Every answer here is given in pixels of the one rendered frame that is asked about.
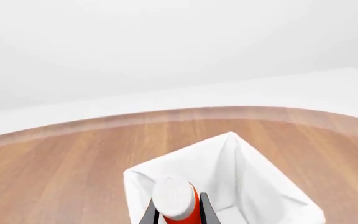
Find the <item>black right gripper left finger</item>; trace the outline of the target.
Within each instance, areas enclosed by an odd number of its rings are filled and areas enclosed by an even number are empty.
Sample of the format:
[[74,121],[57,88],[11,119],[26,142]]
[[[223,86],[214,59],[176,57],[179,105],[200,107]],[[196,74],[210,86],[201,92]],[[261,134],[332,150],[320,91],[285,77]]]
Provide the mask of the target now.
[[158,210],[155,208],[152,199],[150,199],[148,207],[144,212],[144,215],[142,216],[139,224],[158,224],[159,216],[160,214]]

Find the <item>white basket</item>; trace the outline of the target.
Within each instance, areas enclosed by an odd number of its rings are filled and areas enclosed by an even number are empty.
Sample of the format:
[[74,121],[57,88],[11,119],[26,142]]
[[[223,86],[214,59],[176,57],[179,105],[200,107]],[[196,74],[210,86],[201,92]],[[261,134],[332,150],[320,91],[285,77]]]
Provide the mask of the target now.
[[324,212],[234,132],[205,139],[124,171],[131,224],[139,224],[156,180],[178,175],[208,195],[221,224],[325,224]]

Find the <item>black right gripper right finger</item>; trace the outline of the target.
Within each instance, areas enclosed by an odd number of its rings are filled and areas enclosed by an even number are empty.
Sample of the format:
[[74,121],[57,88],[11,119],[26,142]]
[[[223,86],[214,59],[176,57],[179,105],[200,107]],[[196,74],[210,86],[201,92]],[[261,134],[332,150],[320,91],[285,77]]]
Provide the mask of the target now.
[[200,218],[201,224],[220,224],[220,221],[209,201],[208,194],[200,193]]

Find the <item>red ketchup bottle white cap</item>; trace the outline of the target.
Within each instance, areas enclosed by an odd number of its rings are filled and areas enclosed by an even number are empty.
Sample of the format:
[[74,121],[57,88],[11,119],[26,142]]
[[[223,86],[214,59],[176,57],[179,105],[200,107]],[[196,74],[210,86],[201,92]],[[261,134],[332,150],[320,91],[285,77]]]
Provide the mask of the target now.
[[156,181],[152,202],[166,224],[201,224],[198,193],[182,177],[168,176]]

